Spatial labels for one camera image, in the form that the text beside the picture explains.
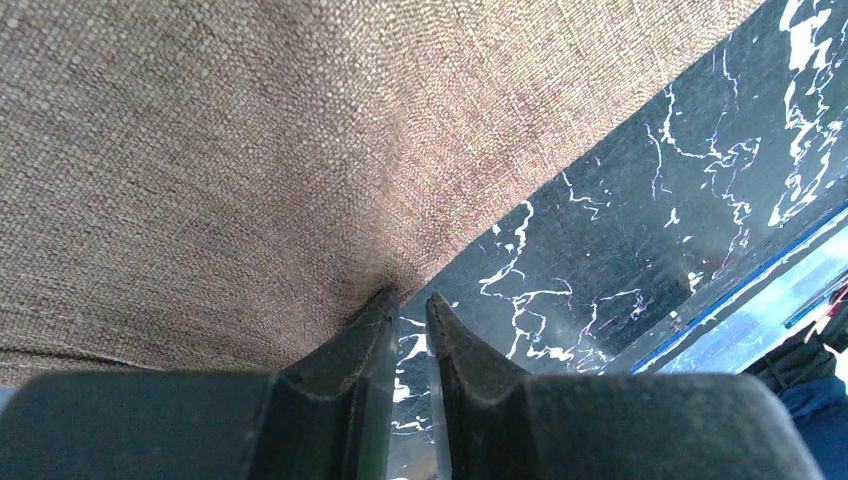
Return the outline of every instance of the black marble surface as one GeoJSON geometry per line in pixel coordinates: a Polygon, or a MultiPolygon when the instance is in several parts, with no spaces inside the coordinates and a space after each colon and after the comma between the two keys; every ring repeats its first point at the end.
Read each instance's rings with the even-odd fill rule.
{"type": "Polygon", "coordinates": [[[846,36],[844,2],[767,1],[413,297],[388,478],[435,472],[423,327],[433,291],[531,372],[600,373],[660,322],[684,328],[676,309],[778,229],[790,234],[772,242],[788,243],[832,208],[841,195],[826,193],[848,171],[846,36]]]}

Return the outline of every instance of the brown fabric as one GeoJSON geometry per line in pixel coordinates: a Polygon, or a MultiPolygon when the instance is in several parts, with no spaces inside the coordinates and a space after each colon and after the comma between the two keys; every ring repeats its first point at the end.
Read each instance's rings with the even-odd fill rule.
{"type": "Polygon", "coordinates": [[[0,383],[297,360],[758,3],[0,7],[0,383]]]}

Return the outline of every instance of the blue edge trim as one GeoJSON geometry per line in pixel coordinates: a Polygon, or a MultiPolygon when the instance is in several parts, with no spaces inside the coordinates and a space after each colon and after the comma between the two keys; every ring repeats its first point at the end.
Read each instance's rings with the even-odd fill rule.
{"type": "Polygon", "coordinates": [[[771,267],[772,265],[774,265],[775,263],[777,263],[780,259],[782,259],[783,257],[785,257],[785,256],[786,256],[789,252],[791,252],[793,249],[795,249],[795,247],[797,247],[798,245],[800,245],[801,243],[803,243],[805,240],[807,240],[808,238],[810,238],[810,236],[812,236],[815,232],[817,232],[819,229],[821,229],[823,226],[825,226],[828,222],[830,222],[831,220],[833,220],[834,218],[836,218],[837,216],[839,216],[839,215],[840,215],[842,212],[844,212],[845,210],[848,210],[848,202],[846,202],[846,203],[842,206],[842,208],[840,208],[840,209],[836,209],[836,210],[834,210],[833,212],[831,212],[831,213],[830,213],[830,215],[826,216],[826,217],[825,217],[825,218],[823,218],[821,221],[819,221],[819,222],[818,222],[815,226],[813,226],[812,228],[810,228],[809,230],[807,230],[807,231],[804,233],[804,235],[801,235],[801,236],[800,236],[797,240],[795,240],[794,242],[790,243],[790,244],[789,244],[789,246],[787,246],[785,249],[783,249],[783,251],[781,251],[778,255],[775,255],[774,257],[772,257],[772,258],[771,258],[771,260],[769,260],[768,262],[766,262],[765,264],[763,264],[763,266],[761,266],[761,267],[760,267],[760,268],[758,268],[756,271],[754,271],[754,273],[752,273],[751,275],[749,275],[749,276],[745,279],[745,281],[740,282],[740,283],[739,283],[738,285],[736,285],[733,289],[731,289],[729,292],[727,292],[726,294],[724,294],[724,296],[722,296],[721,298],[719,298],[719,299],[718,299],[718,301],[716,301],[716,302],[715,302],[714,304],[712,304],[709,308],[707,308],[707,309],[704,311],[704,313],[702,313],[701,315],[699,315],[699,316],[695,317],[695,318],[694,318],[691,322],[689,322],[689,324],[687,324],[687,326],[686,326],[686,329],[681,330],[681,331],[677,332],[676,334],[672,335],[672,337],[671,337],[671,338],[669,338],[668,340],[666,340],[666,341],[665,341],[665,343],[663,343],[662,345],[660,345],[659,347],[657,347],[657,349],[655,349],[653,352],[651,352],[651,353],[649,353],[648,355],[646,355],[646,356],[645,356],[645,358],[643,358],[643,359],[642,359],[639,363],[637,363],[636,365],[634,365],[634,366],[630,369],[630,373],[631,373],[631,374],[635,374],[635,373],[636,373],[636,372],[638,372],[638,371],[639,371],[642,367],[644,367],[645,365],[647,365],[648,363],[650,363],[651,361],[653,361],[655,358],[661,357],[661,356],[665,355],[666,353],[668,353],[668,350],[670,349],[671,345],[674,345],[674,343],[675,343],[677,340],[679,340],[681,337],[686,336],[686,335],[687,335],[690,331],[692,331],[692,329],[694,329],[694,328],[696,328],[698,325],[700,325],[700,324],[704,321],[704,319],[705,319],[706,317],[708,317],[708,316],[709,316],[712,312],[716,311],[719,307],[721,307],[721,306],[722,306],[722,305],[723,305],[723,304],[724,304],[724,303],[725,303],[728,299],[732,298],[732,297],[733,297],[733,295],[734,295],[734,294],[736,294],[736,292],[738,292],[739,290],[741,290],[742,288],[744,288],[746,285],[748,285],[749,283],[751,283],[751,282],[752,282],[754,279],[756,279],[756,278],[757,278],[757,277],[758,277],[758,276],[759,276],[762,272],[764,272],[764,271],[765,271],[765,270],[767,270],[769,267],[771,267]]]}

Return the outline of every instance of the navy blue fabric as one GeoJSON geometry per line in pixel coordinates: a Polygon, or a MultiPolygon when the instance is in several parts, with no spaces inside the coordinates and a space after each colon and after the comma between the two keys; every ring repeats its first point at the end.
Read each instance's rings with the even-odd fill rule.
{"type": "Polygon", "coordinates": [[[848,395],[836,377],[802,383],[780,400],[827,480],[848,480],[848,395]]]}

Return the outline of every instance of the black object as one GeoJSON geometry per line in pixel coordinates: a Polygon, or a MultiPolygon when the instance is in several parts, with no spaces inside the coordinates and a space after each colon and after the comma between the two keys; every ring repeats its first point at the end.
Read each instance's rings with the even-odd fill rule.
{"type": "Polygon", "coordinates": [[[787,338],[746,368],[745,373],[757,377],[775,395],[783,395],[802,383],[833,378],[836,357],[824,347],[823,337],[811,332],[815,328],[813,324],[787,338]]]}
{"type": "Polygon", "coordinates": [[[437,431],[436,443],[454,479],[821,478],[783,406],[753,377],[530,375],[438,294],[427,329],[431,383],[441,382],[433,400],[444,402],[444,423],[434,424],[447,437],[437,431]]]}
{"type": "Polygon", "coordinates": [[[0,417],[0,477],[385,478],[398,297],[278,373],[51,374],[0,417]]]}
{"type": "MultiPolygon", "coordinates": [[[[51,374],[0,417],[0,477],[385,478],[397,295],[278,373],[51,374]]],[[[445,478],[816,479],[751,377],[530,375],[427,303],[445,478]]]]}

